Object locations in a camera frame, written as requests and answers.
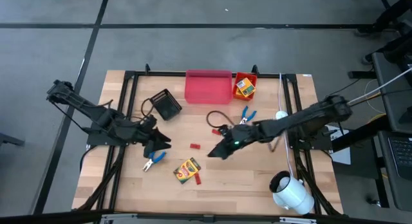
computer keyboard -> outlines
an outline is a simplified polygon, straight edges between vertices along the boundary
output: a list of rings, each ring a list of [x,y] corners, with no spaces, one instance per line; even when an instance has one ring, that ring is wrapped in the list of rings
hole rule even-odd
[[[412,138],[392,136],[389,137],[389,142],[398,175],[412,179]]]

small red block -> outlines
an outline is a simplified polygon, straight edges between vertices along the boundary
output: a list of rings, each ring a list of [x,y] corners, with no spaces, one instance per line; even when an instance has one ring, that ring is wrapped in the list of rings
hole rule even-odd
[[[191,144],[191,148],[200,149],[200,145],[198,145],[198,144]]]
[[[201,181],[200,181],[199,173],[196,173],[196,174],[194,175],[194,178],[196,179],[196,185],[200,185],[200,184],[201,184]]]
[[[221,133],[220,133],[218,130],[216,130],[216,129],[212,129],[212,133],[213,133],[213,134],[216,134],[216,135],[221,135]]]

gray concrete floor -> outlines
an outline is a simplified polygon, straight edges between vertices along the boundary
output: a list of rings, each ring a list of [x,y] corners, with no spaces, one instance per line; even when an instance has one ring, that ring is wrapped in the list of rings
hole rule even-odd
[[[101,2],[0,0],[0,23],[94,23]],[[383,10],[380,0],[109,0],[103,23],[356,24],[372,23]],[[80,94],[97,102],[107,70],[142,70],[145,63],[153,70],[176,71],[249,71],[257,64],[262,72],[311,73],[322,99],[352,82],[348,71],[369,70],[360,57],[393,38],[385,33],[380,39],[360,39],[352,31],[100,30]],[[0,148],[0,216],[31,212],[62,120],[45,100],[46,90],[55,79],[75,82],[90,35],[90,29],[0,29],[0,131],[26,140],[24,147]],[[341,94],[357,97],[367,82]],[[372,105],[384,110],[378,99]],[[376,114],[362,104],[343,126],[354,129]],[[74,118],[89,125],[80,114]],[[86,138],[76,126],[70,127],[45,212],[70,210]],[[339,172],[336,177],[349,216],[403,223],[412,218],[392,201],[391,209],[365,203],[367,194],[376,196],[373,180]]]

black wire basket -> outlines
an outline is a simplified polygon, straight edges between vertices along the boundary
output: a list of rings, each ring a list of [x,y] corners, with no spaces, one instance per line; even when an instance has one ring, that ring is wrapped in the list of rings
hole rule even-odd
[[[182,110],[182,107],[167,89],[162,90],[149,100],[164,120],[170,120]]]

red box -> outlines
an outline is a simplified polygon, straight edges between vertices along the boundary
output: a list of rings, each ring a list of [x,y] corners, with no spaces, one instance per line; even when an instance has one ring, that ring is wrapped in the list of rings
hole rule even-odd
[[[253,99],[253,96],[255,95],[256,91],[253,94],[251,94],[247,97],[245,97],[243,95],[237,95],[236,94],[236,90],[238,89],[236,84],[238,82],[240,82],[241,80],[243,80],[244,78],[248,78],[249,81],[252,83],[252,85],[256,88],[256,81],[258,80],[258,77],[256,75],[252,75],[252,74],[249,74],[249,73],[237,73],[236,78],[234,80],[232,94],[233,94],[234,98],[245,100],[245,101],[250,101],[250,100]]]
[[[190,104],[228,104],[232,100],[232,72],[186,71],[185,99]]]

